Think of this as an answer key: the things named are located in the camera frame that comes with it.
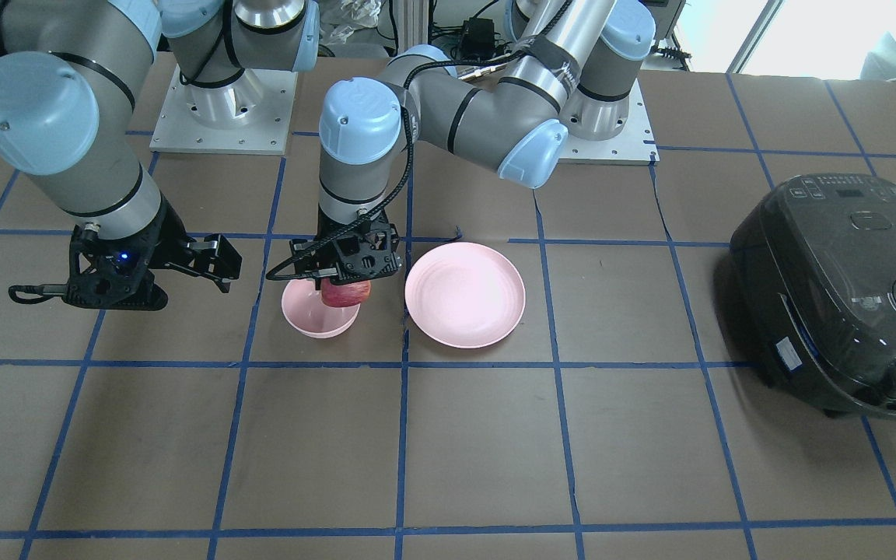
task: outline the sticker label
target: sticker label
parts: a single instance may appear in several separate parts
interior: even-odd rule
[[[783,360],[787,371],[792,372],[803,365],[803,362],[797,357],[797,350],[794,350],[793,343],[790,343],[790,337],[783,337],[783,340],[776,343],[776,353]]]

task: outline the metal pole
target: metal pole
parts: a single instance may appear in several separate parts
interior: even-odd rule
[[[728,72],[729,74],[737,74],[746,68],[746,64],[749,64],[749,59],[753,56],[753,53],[756,52],[758,43],[760,43],[762,36],[764,36],[765,32],[769,29],[769,24],[772,24],[772,20],[774,20],[776,14],[779,13],[779,8],[782,7],[783,2],[785,2],[785,0],[767,0],[765,6],[762,7],[760,17],[758,17],[756,23],[753,24],[753,28],[750,29],[749,35],[747,35],[746,40],[742,42],[742,46],[739,47],[739,52],[735,54],[735,59],[732,60],[732,64],[728,65],[728,70],[725,72]]]
[[[402,53],[415,45],[427,43],[427,0],[392,0],[396,23],[399,26],[399,44],[396,52]]]

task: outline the black rice cooker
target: black rice cooker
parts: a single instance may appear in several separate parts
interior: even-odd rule
[[[769,378],[832,417],[896,419],[896,184],[790,178],[731,254]]]

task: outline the control panel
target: control panel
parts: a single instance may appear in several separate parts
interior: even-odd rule
[[[786,181],[786,196],[796,202],[859,198],[896,202],[896,184],[872,175],[828,173],[800,175]]]

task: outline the electrical cable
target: electrical cable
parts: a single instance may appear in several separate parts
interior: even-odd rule
[[[410,111],[406,110],[406,107],[401,107],[401,120],[403,121],[403,134],[405,134],[406,137],[406,167],[403,169],[403,176],[399,178],[399,182],[397,182],[396,187],[394,187],[392,191],[389,191],[389,194],[385,196],[383,201],[378,203],[376,207],[373,207],[373,209],[370,209],[368,212],[363,213],[361,216],[355,219],[355,221],[352,221],[352,223],[349,223],[347,226],[338,228],[332,233],[328,233],[324,238],[321,238],[319,241],[314,241],[312,245],[309,245],[309,247],[303,248],[299,251],[299,253],[292,255],[288,259],[285,259],[278,266],[274,267],[266,274],[264,274],[264,279],[300,280],[303,278],[312,278],[313,274],[309,272],[285,275],[280,275],[279,272],[292,263],[306,260],[306,258],[309,257],[313,252],[324,248],[324,245],[330,244],[331,241],[334,241],[334,239],[337,239],[338,237],[349,233],[349,231],[352,231],[356,227],[361,226],[363,223],[366,223],[366,221],[374,219],[374,217],[378,216],[378,213],[382,212],[383,209],[387,207],[389,203],[394,200],[394,198],[396,198],[396,195],[398,195],[399,192],[403,190],[403,187],[405,187],[406,182],[409,181],[410,173],[413,170],[413,132],[410,128]]]
[[[19,294],[34,294],[39,297],[21,298]],[[16,303],[22,305],[36,305],[45,301],[50,301],[57,296],[45,296],[43,286],[9,286],[9,298]]]
[[[389,23],[392,24],[392,39],[394,42],[392,46],[394,48],[395,53],[399,53],[399,29],[396,29],[396,16],[392,13],[392,0],[388,2],[389,6]]]
[[[483,12],[484,12],[484,11],[489,10],[495,3],[499,2],[499,1],[500,1],[500,0],[493,0],[492,2],[490,2],[490,3],[488,3],[487,5],[485,5],[485,6],[483,6],[482,8],[480,8],[479,11],[476,12],[476,15],[473,15],[472,17],[473,17],[473,18],[478,18],[480,15],[483,15]]]
[[[561,20],[562,16],[565,15],[565,11],[569,9],[569,5],[572,4],[572,0],[565,0],[562,3],[562,6],[559,6],[558,11],[555,12],[555,15],[551,16],[551,20],[548,20],[548,24],[541,28],[541,32],[538,35],[544,36],[548,35],[552,29],[555,28],[555,25],[558,25],[558,21]],[[505,57],[497,57],[494,59],[486,60],[486,61],[476,61],[476,60],[449,60],[449,61],[430,61],[429,63],[422,64],[413,70],[410,71],[409,74],[406,75],[406,79],[403,82],[403,89],[409,89],[410,84],[413,83],[413,78],[416,78],[418,74],[425,70],[430,70],[431,68],[445,68],[448,66],[475,66],[475,67],[486,67],[486,66],[497,66],[501,64],[509,64],[512,61],[519,60],[522,57],[526,56],[526,52],[522,50],[516,50],[515,52],[508,54]]]
[[[231,5],[232,0],[224,0],[223,7],[220,8],[223,10],[223,17],[229,17],[227,15],[229,11],[229,6]],[[216,54],[216,50],[220,48],[221,43],[223,43],[223,26],[220,26],[220,33],[216,36],[216,41],[213,42],[213,47],[206,53],[206,56],[203,57],[202,62],[199,64],[199,69],[196,70],[196,73],[192,75],[192,78],[186,78],[185,73],[182,72],[182,68],[178,68],[178,82],[182,86],[189,86],[195,84],[196,78],[199,78],[199,75],[202,74],[203,70],[206,70],[206,65],[209,64],[209,61],[213,60],[213,55]]]
[[[558,8],[558,11],[555,12],[555,15],[552,16],[551,20],[548,21],[548,24],[541,29],[541,35],[547,35],[552,29],[555,28],[555,25],[558,24],[558,21],[561,20],[562,16],[565,15],[566,9],[569,9],[569,5],[572,4],[572,0],[565,0],[562,3],[562,6]],[[390,17],[392,16],[392,10],[390,8],[389,12]],[[510,61],[515,61],[520,59],[523,56],[526,56],[527,53],[523,51],[516,51],[515,53],[508,54],[508,56],[490,59],[487,61],[431,61],[427,64],[422,64],[413,68],[412,71],[408,75],[406,75],[406,79],[403,82],[403,89],[409,89],[410,84],[413,82],[413,78],[416,78],[417,74],[425,70],[429,70],[430,68],[444,68],[448,66],[477,66],[477,67],[486,67],[486,66],[495,66],[500,64],[507,64]],[[383,198],[383,201],[378,203],[378,205],[374,206],[373,209],[370,209],[368,212],[363,213],[357,219],[353,220],[347,226],[342,226],[332,233],[328,233],[325,237],[320,238],[318,241],[314,241],[309,247],[305,247],[301,249],[298,253],[294,253],[288,259],[285,259],[280,264],[274,266],[271,270],[269,270],[266,274],[264,274],[264,279],[266,280],[301,280],[305,278],[312,278],[313,273],[303,272],[296,274],[279,274],[281,270],[286,269],[289,265],[294,264],[296,262],[300,262],[302,260],[306,260],[310,257],[314,252],[324,248],[324,246],[330,244],[335,241],[338,237],[342,237],[346,233],[350,233],[356,227],[361,226],[366,221],[370,219],[374,219],[378,215],[378,213],[382,212],[385,207],[391,203],[396,195],[400,194],[405,187],[406,182],[409,181],[410,173],[413,170],[413,132],[410,128],[410,113],[406,110],[406,107],[401,107],[401,120],[403,124],[403,134],[406,138],[406,166],[403,169],[403,175],[399,178],[399,182],[397,182],[396,187],[389,191],[389,194]]]

